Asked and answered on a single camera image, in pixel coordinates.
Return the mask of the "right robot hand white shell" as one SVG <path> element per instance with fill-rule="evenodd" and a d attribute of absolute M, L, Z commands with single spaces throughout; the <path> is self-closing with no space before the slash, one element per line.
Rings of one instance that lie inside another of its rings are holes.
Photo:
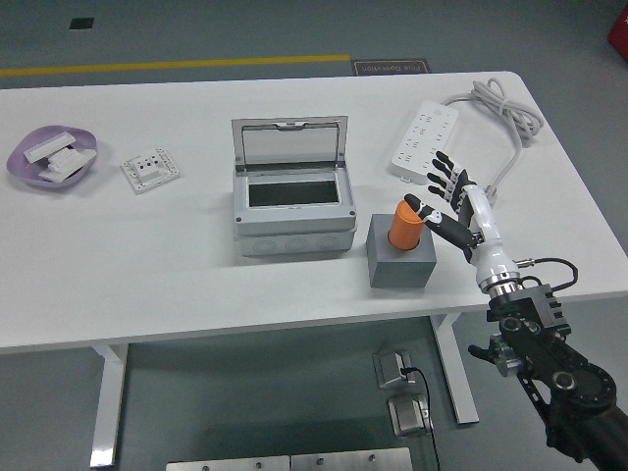
<path fill-rule="evenodd" d="M 476 284 L 491 297 L 521 289 L 518 266 L 507 256 L 491 204 L 485 192 L 467 171 L 438 151 L 432 160 L 435 168 L 428 175 L 428 190 L 440 196 L 456 217 L 439 211 L 408 193 L 404 201 L 432 233 L 462 250 L 476 269 Z"/>

